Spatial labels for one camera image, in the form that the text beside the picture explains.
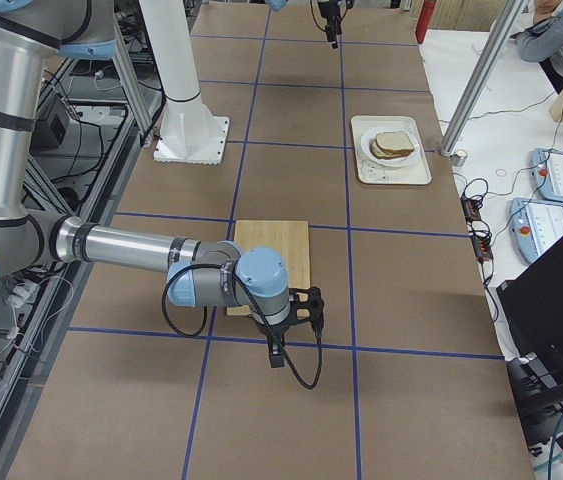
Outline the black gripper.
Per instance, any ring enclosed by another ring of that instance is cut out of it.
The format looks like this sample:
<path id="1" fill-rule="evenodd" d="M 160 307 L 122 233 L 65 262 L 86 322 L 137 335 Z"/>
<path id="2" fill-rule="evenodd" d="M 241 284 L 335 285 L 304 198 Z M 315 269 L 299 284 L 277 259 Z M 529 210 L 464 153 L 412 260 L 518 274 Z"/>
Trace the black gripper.
<path id="1" fill-rule="evenodd" d="M 338 38 L 342 34 L 342 22 L 346 11 L 342 11 L 342 4 L 346 1 L 324 0 L 318 1 L 317 6 L 320 16 L 325 20 L 324 32 L 331 42 L 332 49 L 338 49 Z"/>
<path id="2" fill-rule="evenodd" d="M 259 330 L 267 338 L 269 363 L 272 368 L 283 367 L 285 352 L 285 333 L 290 329 L 288 323 L 274 325 L 260 324 Z"/>

